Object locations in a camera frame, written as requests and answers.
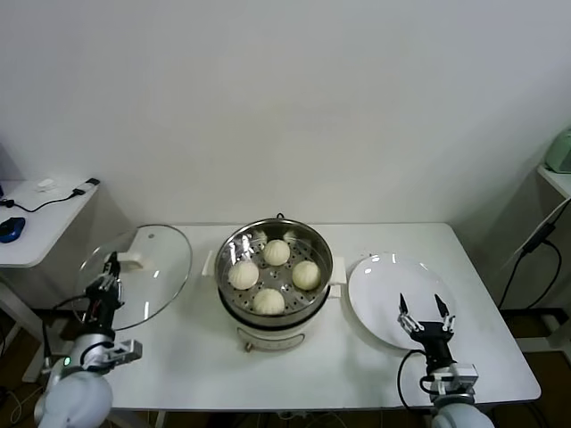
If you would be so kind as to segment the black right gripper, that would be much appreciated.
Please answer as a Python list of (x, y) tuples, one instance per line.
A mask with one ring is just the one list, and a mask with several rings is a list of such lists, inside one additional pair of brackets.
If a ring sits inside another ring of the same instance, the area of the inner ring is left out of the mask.
[(419, 323), (409, 312), (403, 294), (400, 294), (397, 321), (406, 333), (414, 333), (414, 341), (420, 343), (429, 361), (452, 361), (448, 343), (453, 337), (456, 316), (438, 294), (434, 296), (443, 322)]

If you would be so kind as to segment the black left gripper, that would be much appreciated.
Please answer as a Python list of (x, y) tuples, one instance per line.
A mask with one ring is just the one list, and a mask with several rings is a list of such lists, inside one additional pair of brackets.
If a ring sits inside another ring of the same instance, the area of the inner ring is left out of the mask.
[(112, 329), (115, 312), (123, 304), (117, 252), (112, 252), (105, 262), (105, 274), (98, 275), (87, 286), (86, 297), (84, 324)]

